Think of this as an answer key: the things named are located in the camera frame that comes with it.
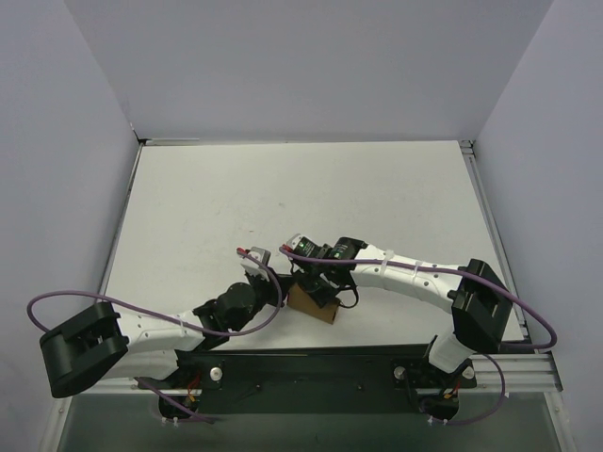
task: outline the bolt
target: bolt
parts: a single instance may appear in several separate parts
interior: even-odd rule
[[[466,379],[473,379],[475,377],[475,370],[470,365],[463,371],[463,377]]]
[[[209,371],[209,378],[213,381],[220,381],[222,379],[222,369],[219,367],[212,367]]]
[[[406,369],[399,365],[394,369],[394,378],[395,379],[404,379],[404,374],[406,373]]]

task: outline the white table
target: white table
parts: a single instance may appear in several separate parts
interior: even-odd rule
[[[245,281],[236,247],[272,250],[270,263],[288,271],[278,247],[295,233],[441,264],[475,257],[500,275],[456,141],[152,146],[141,152],[106,292],[161,313],[190,310]],[[221,347],[422,344],[451,321],[417,299],[360,295],[332,326],[284,308]],[[504,339],[523,339],[515,312]]]

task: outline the purple cable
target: purple cable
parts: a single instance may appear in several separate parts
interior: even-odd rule
[[[151,311],[151,310],[144,309],[144,308],[139,308],[138,306],[134,306],[133,304],[126,303],[125,301],[121,301],[119,299],[114,299],[113,297],[108,297],[106,295],[101,295],[101,294],[95,294],[93,292],[87,292],[87,291],[83,291],[83,290],[59,290],[56,292],[47,292],[45,294],[38,295],[37,297],[33,298],[32,300],[30,300],[27,303],[27,316],[29,317],[29,320],[31,320],[31,322],[36,327],[38,327],[40,330],[42,330],[44,332],[48,332],[49,329],[47,327],[45,327],[44,325],[42,325],[41,322],[34,316],[34,312],[33,312],[34,305],[41,299],[50,299],[52,297],[61,297],[61,296],[79,296],[79,297],[86,297],[86,298],[91,298],[91,299],[101,299],[103,301],[108,301],[110,303],[117,304],[118,306],[122,306],[125,309],[129,309],[131,311],[135,311],[140,314],[149,315],[151,317],[160,318],[167,322],[173,323],[174,325],[184,325],[185,327],[187,327],[191,330],[204,332],[206,334],[213,334],[216,336],[228,336],[228,337],[244,336],[246,334],[251,334],[252,332],[259,331],[262,328],[266,327],[268,325],[268,323],[270,323],[274,319],[274,317],[276,317],[276,315],[279,313],[279,311],[281,310],[281,305],[283,303],[283,291],[281,290],[281,285],[279,284],[278,280],[276,279],[276,276],[274,276],[274,274],[268,268],[268,266],[264,265],[257,259],[254,259],[246,252],[237,250],[236,253],[239,256],[241,256],[245,259],[249,259],[253,263],[257,264],[262,270],[264,270],[266,272],[266,274],[269,276],[270,280],[276,287],[277,300],[278,300],[278,302],[276,303],[276,308],[274,309],[274,311],[272,312],[270,317],[268,317],[264,322],[262,322],[257,327],[253,327],[253,328],[250,328],[245,331],[234,331],[234,332],[213,331],[213,330],[209,330],[207,328],[192,325],[188,322],[181,323],[179,320],[176,320],[175,318],[170,317],[168,315],[163,315],[160,313],[156,313],[155,311]],[[163,398],[166,402],[168,402],[173,407],[176,407],[178,410],[185,412],[186,414],[189,414],[190,416],[194,417],[195,420],[200,421],[200,422],[207,422],[209,424],[213,424],[216,421],[215,418],[203,416],[201,414],[198,414],[196,412],[189,410],[187,407],[185,407],[181,403],[176,402],[173,398],[163,394],[159,389],[155,388],[152,384],[148,383],[147,381],[140,379],[140,378],[135,378],[135,380],[139,384],[141,384],[142,386],[147,388],[148,390],[154,392],[155,394],[157,394],[158,396]]]
[[[317,259],[317,258],[313,258],[313,257],[303,257],[303,256],[298,256],[297,254],[294,254],[293,252],[286,250],[284,247],[279,248],[279,251],[282,254],[284,254],[285,256],[287,256],[289,259],[292,259],[294,261],[297,260],[297,261],[307,262],[310,264],[323,264],[323,265],[330,265],[330,266],[348,266],[348,265],[357,265],[357,264],[380,266],[383,262],[380,259],[337,260],[337,259]],[[481,276],[474,275],[472,273],[462,271],[462,270],[456,270],[453,268],[440,268],[440,267],[431,267],[431,266],[415,267],[410,264],[404,264],[402,262],[395,262],[395,261],[387,261],[387,265],[388,266],[396,266],[399,268],[406,268],[408,270],[422,271],[422,272],[426,272],[426,273],[447,273],[450,275],[458,275],[458,276],[462,276],[463,278],[473,280],[476,283],[485,285],[486,287],[494,290],[495,292],[499,293],[503,297],[509,299],[510,301],[515,303],[517,306],[519,306],[521,309],[523,309],[528,314],[530,314],[538,323],[540,323],[543,327],[545,327],[545,330],[547,330],[548,333],[550,334],[550,340],[546,344],[505,343],[505,345],[507,345],[508,347],[512,347],[512,348],[516,348],[516,349],[525,349],[525,350],[541,350],[544,348],[554,347],[555,344],[557,344],[557,333],[555,332],[553,327],[541,315],[539,315],[537,312],[535,312],[532,308],[529,307],[528,304],[526,304],[524,301],[522,301],[521,299],[519,299],[518,297],[513,295],[508,290],[494,284],[493,282],[489,282],[488,280],[482,278]]]
[[[442,419],[438,419],[437,417],[432,416],[432,419],[434,421],[436,421],[440,424],[444,424],[446,426],[453,426],[453,427],[468,426],[469,424],[475,424],[476,422],[479,422],[479,421],[485,419],[486,417],[491,416],[492,414],[497,412],[498,409],[502,406],[503,402],[505,401],[506,394],[507,394],[507,384],[505,381],[505,375],[502,372],[500,365],[496,362],[496,360],[494,358],[492,358],[490,355],[486,355],[485,353],[482,353],[482,356],[486,357],[488,360],[490,360],[492,362],[492,364],[497,368],[498,374],[500,375],[500,396],[498,397],[497,404],[494,407],[492,407],[490,410],[488,410],[487,412],[478,414],[475,417],[470,417],[469,419],[462,419],[460,421],[452,420],[452,421],[444,422]],[[421,403],[420,409],[423,412],[425,412],[424,402]]]

